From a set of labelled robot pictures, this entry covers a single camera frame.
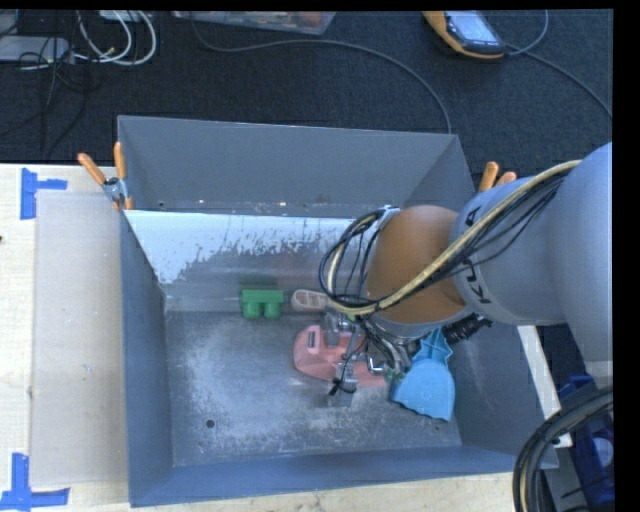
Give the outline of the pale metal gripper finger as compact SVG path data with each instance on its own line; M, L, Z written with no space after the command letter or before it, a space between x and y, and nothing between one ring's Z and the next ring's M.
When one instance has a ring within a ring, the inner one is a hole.
M351 328L351 320L346 314L336 311L328 311L324 313L324 339L328 348L337 348L341 337L350 332Z
M345 360L339 363L328 392L328 405L330 407L350 407L357 386L358 378L355 374L354 361Z

